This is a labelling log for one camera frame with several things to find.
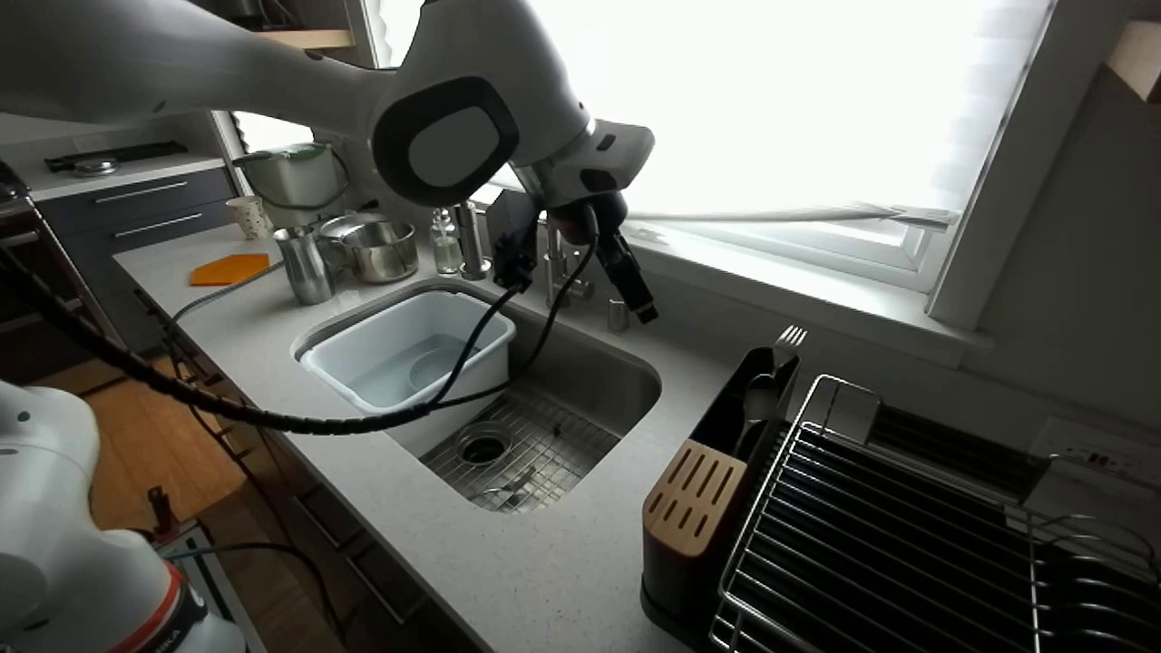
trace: countertop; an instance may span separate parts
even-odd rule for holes
[[[174,173],[201,173],[226,167],[221,154],[208,151],[180,151],[180,154],[152,154],[152,159],[131,159],[121,162],[114,173],[52,173],[41,159],[17,162],[17,176],[28,185],[31,202],[63,198],[63,196],[82,196],[82,193],[105,193],[121,185],[144,185]]]
[[[244,242],[239,227],[229,225],[115,257],[174,316],[208,292],[186,281],[190,269],[239,249],[270,246]],[[410,281],[341,290],[301,309],[288,277],[277,271],[192,309],[178,326],[260,408],[360,416],[346,395],[299,365],[295,350],[317,329],[418,286],[432,286],[429,262]],[[483,511],[441,486],[393,431],[291,435],[291,442],[485,647],[505,653],[687,649],[639,607],[643,502],[749,350],[749,339],[691,338],[678,319],[608,332],[595,301],[565,309],[561,323],[646,358],[660,377],[660,398],[560,505]]]

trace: white container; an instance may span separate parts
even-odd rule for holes
[[[468,292],[424,290],[348,329],[329,332],[327,339],[312,344],[301,364],[366,414],[397,414],[432,398],[447,384],[447,372],[483,310],[485,304]],[[475,338],[475,350],[468,355],[447,398],[505,384],[512,338],[514,323],[497,310]],[[463,424],[485,408],[491,398],[463,401],[456,408],[434,408],[432,416],[453,416]]]

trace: metal dish rack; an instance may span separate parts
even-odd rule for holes
[[[1153,547],[865,442],[820,377],[729,551],[712,649],[1161,649]]]

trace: electrical wire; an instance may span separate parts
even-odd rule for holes
[[[456,395],[456,398],[441,398],[440,407],[475,401],[475,398],[497,395],[497,391],[512,389],[514,381],[522,381],[522,372],[528,372],[532,364],[542,358],[542,350],[544,350],[544,344],[548,344],[548,332],[550,332],[550,326],[556,326],[556,316],[560,316],[560,309],[565,304],[565,290],[579,279],[579,271],[588,269],[588,262],[590,262],[590,246],[585,249],[585,257],[579,257],[579,266],[570,271],[570,279],[556,290],[550,309],[548,309],[548,316],[544,316],[544,326],[542,326],[542,332],[536,332],[532,350],[514,365],[514,372],[512,372],[505,384],[493,384],[493,389],[483,389],[483,391],[473,391],[473,395]]]
[[[585,255],[585,262],[574,269],[574,277],[561,281],[561,290],[556,292],[550,301],[550,310],[542,326],[542,338],[536,338],[536,348],[532,355],[518,365],[514,377],[522,377],[548,332],[550,332],[550,323],[556,323],[556,310],[561,309],[561,298],[565,298],[565,286],[585,271],[585,266],[590,262],[590,246]],[[98,358],[121,365],[125,372],[139,377],[143,384],[149,384],[152,391],[164,391],[178,401],[190,401],[190,407],[201,407],[208,414],[219,414],[219,416],[229,416],[229,419],[244,419],[244,424],[258,424],[258,428],[277,428],[277,431],[312,431],[312,435],[364,435],[364,431],[385,431],[385,428],[397,428],[397,424],[410,424],[410,419],[421,419],[429,416],[432,408],[447,408],[447,407],[462,407],[462,401],[473,401],[473,398],[483,398],[483,395],[493,395],[493,391],[505,391],[512,381],[497,384],[497,389],[485,389],[485,391],[475,391],[475,395],[462,395],[462,398],[440,398],[440,401],[418,401],[418,407],[408,407],[408,408],[397,408],[397,414],[375,414],[375,416],[291,416],[291,414],[270,414],[270,408],[258,408],[258,407],[236,407],[236,401],[226,401],[219,395],[208,395],[201,389],[190,389],[167,372],[156,372],[149,364],[143,364],[134,350],[126,348],[115,348],[114,339],[105,339],[102,332],[94,332],[91,326],[82,326],[80,319],[71,319],[71,310],[64,310],[47,290],[41,290],[25,271],[23,266],[0,249],[0,279],[23,292],[47,323],[53,323],[63,332],[70,332],[71,339],[80,339],[82,348],[91,348]],[[483,332],[485,319],[493,316],[493,309],[475,323],[473,338],[463,339],[463,350],[473,355],[475,348],[475,338]]]
[[[178,561],[178,560],[208,560],[208,555],[236,555],[236,551],[279,551],[279,555],[299,560],[307,568],[312,584],[317,584],[318,610],[323,610],[327,624],[333,627],[333,636],[341,636],[341,615],[339,615],[333,599],[327,592],[323,568],[304,551],[299,551],[291,543],[239,541],[239,543],[213,543],[213,547],[186,547],[186,551],[174,551],[174,555],[164,555],[164,560]]]

